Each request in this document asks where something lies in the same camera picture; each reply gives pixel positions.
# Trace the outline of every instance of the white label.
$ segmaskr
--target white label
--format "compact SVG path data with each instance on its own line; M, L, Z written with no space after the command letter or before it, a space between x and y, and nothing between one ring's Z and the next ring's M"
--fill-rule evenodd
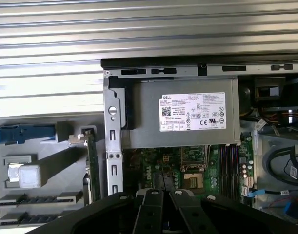
M225 93L167 94L159 100L159 130L225 129Z
M294 179L297 179L297 169L293 166L291 166L290 168L290 177L294 178Z
M281 191L281 196L284 195L290 195L290 192L288 190Z
M242 196L248 196L248 188L247 187L242 186L241 195Z
M254 178L253 177L247 177L244 179L244 185L249 187L249 188L252 188L253 185L254 185Z
M263 119L261 119L260 121L258 121L258 123L255 125L255 129L257 130L257 131L260 131L262 128L263 128L263 126L265 126L266 125L266 121L265 120L263 120Z

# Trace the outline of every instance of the cable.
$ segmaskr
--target cable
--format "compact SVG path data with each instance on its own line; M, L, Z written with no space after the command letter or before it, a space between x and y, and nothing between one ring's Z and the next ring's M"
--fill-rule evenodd
M269 204L268 208L270 208L273 204L275 204L275 203L277 203L277 202L287 201L287 200L289 200L289 199L291 199L291 197L285 197L285 198L280 198L280 199L278 199L278 200L275 200L275 201L273 201L273 202L271 202L271 203Z
M287 172L285 171L285 169L287 168L287 166L288 166L288 164L289 164L289 162L291 161L291 159L289 159L287 162L286 162L286 165L284 166L284 168L283 168L283 171L284 171L284 173L285 174L287 174Z
M290 189L288 191L289 191L289 193L298 192L298 189ZM269 191L269 190L265 190L265 194L281 195L281 191Z
M246 112L246 113L240 114L240 117L249 116L251 113L253 113L253 111L254 111L254 108L253 108L253 109L251 109L249 112Z
M279 175L277 175L276 173L274 173L274 171L272 170L271 168L271 161L277 157L281 157L281 156L284 156L284 155L290 155L290 154L293 154L293 152L295 152L295 147L288 147L288 148L283 148L283 149L279 149L279 150L275 150L273 151L269 157L267 158L266 160L266 171L275 179L283 182L283 183L286 183L286 184L289 184L289 185L293 185L293 186L298 186L298 182L294 182L294 181L290 181L290 180L287 180L283 177L280 177Z

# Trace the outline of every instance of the metal grille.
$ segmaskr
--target metal grille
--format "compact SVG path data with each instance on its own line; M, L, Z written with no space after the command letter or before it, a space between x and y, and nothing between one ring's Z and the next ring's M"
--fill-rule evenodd
M298 0L0 0L0 117L103 111L101 58L296 49Z

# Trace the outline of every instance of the motherboard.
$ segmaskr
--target motherboard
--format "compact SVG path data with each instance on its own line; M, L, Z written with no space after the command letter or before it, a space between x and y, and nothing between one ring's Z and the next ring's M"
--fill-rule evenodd
M253 147L250 135L241 145L202 145L133 149L124 152L126 169L141 172L140 188L188 189L196 197L221 194L247 201L254 186Z

